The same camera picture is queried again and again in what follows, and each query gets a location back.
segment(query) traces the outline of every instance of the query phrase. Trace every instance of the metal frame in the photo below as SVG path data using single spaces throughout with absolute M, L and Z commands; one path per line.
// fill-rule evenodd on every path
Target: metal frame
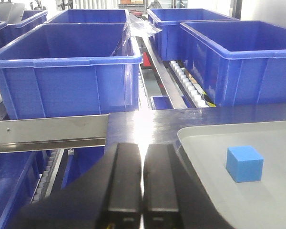
M 243 0 L 231 0 L 233 3 L 232 17 L 240 19 L 242 16 Z
M 165 68 L 163 62 L 159 56 L 153 51 L 151 43 L 148 37 L 143 37 L 143 42 L 147 49 L 147 55 L 151 59 L 151 65 L 155 71 L 156 78 L 163 84 L 163 92 L 168 96 L 173 109 L 185 109 L 187 108 L 185 102 L 180 96 L 179 91 L 177 90 L 172 78 L 170 77 L 167 69 Z
M 0 121 L 0 152 L 101 146 L 108 115 Z

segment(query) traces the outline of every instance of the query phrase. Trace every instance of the gray tray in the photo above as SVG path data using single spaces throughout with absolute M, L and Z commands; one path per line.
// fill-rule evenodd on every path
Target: gray tray
M 234 228 L 286 229 L 286 121 L 187 127 L 178 137 L 217 211 Z M 236 183 L 225 168 L 227 148 L 246 145 L 265 159 L 262 179 Z

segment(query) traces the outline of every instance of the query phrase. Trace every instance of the steel work surface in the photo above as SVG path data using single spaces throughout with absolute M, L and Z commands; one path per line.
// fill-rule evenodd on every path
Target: steel work surface
M 286 121 L 187 127 L 178 137 L 212 203 L 234 228 L 286 228 Z M 247 145 L 265 159 L 262 179 L 236 183 L 225 168 L 227 148 Z
M 149 144 L 173 144 L 178 149 L 177 132 L 184 127 L 283 120 L 286 104 L 110 113 L 105 150 L 115 142 L 136 143 L 144 149 Z

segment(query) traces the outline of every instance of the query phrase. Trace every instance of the blue foam block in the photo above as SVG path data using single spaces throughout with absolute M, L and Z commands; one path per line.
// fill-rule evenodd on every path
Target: blue foam block
M 235 182 L 259 181 L 264 158 L 252 146 L 229 147 L 226 169 Z

